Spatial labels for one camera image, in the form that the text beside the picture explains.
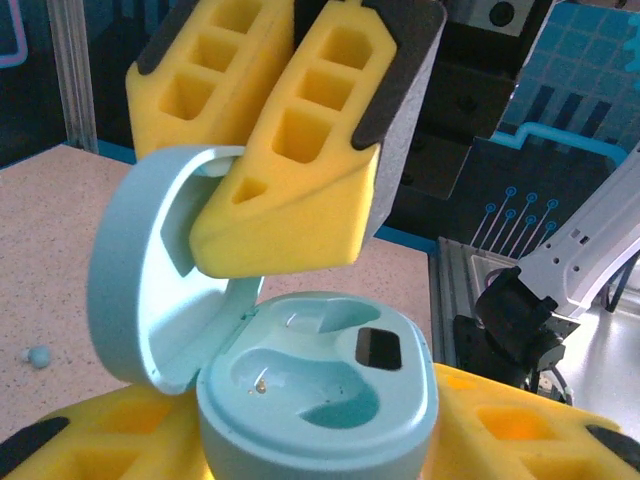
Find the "open case lid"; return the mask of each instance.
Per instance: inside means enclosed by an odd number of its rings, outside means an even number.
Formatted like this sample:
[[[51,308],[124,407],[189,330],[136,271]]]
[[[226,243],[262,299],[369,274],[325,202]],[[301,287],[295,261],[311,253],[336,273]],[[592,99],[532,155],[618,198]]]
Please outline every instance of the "open case lid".
[[[262,278],[214,279],[189,248],[196,216],[243,147],[173,147],[135,165],[98,228],[89,265],[91,340],[116,378],[166,394],[195,385],[257,300]]]

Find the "speckled countertop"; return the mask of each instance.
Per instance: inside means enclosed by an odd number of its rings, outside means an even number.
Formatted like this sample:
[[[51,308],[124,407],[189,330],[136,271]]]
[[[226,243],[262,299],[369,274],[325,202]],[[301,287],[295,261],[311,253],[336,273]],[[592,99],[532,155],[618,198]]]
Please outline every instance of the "speckled countertop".
[[[91,346],[85,286],[102,211],[129,168],[59,146],[0,170],[0,441],[122,385]],[[363,295],[407,315],[430,341],[427,260],[373,239],[352,266],[267,278],[261,300],[304,290]],[[35,345],[51,349],[44,370],[20,361]]]

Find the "yellow foam gripper pad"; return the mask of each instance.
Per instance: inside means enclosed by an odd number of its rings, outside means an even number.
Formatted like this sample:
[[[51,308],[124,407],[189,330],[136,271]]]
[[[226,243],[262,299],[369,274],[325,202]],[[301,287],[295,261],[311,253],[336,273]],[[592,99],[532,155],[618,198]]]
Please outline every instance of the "yellow foam gripper pad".
[[[329,1],[269,96],[190,235],[198,268],[235,278],[357,257],[380,145],[352,133],[396,53],[378,14]]]
[[[445,365],[436,365],[435,480],[639,480],[640,473],[586,428],[602,417]]]
[[[244,157],[193,226],[191,250],[208,275],[352,263],[371,219],[377,229],[391,208],[444,10],[414,2],[420,8],[405,9],[396,21],[384,2],[325,3],[267,100]]]
[[[68,424],[36,445],[5,480],[213,480],[194,392],[169,397],[131,386],[43,421]],[[34,441],[31,428],[27,443]]]
[[[398,51],[352,137],[356,149],[382,145],[365,238],[391,213],[409,146],[422,108],[446,11],[431,0],[347,0],[374,9]],[[299,45],[327,0],[296,0],[294,42]]]
[[[181,0],[127,72],[138,159],[245,145],[293,52],[293,0]]]

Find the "light blue charging case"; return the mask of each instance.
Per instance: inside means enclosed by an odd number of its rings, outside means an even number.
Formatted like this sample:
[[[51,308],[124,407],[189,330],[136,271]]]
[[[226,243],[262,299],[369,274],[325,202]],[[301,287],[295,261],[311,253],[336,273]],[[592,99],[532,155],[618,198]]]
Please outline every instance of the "light blue charging case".
[[[195,268],[190,227],[243,150],[165,149],[124,179],[89,267],[98,356],[123,381],[168,395],[196,387],[217,480],[414,480],[438,398],[410,320],[339,293],[256,305],[261,278]]]

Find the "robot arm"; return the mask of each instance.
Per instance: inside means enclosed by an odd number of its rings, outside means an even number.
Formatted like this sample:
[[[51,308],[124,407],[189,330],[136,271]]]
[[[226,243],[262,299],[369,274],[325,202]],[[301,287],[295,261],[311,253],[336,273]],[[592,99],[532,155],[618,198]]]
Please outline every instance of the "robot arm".
[[[547,242],[503,271],[476,302],[493,349],[523,370],[560,360],[555,312],[586,311],[609,278],[640,250],[640,144]],[[545,359],[552,350],[559,354]]]
[[[536,297],[579,316],[605,282],[640,250],[640,144],[547,242],[518,262]]]

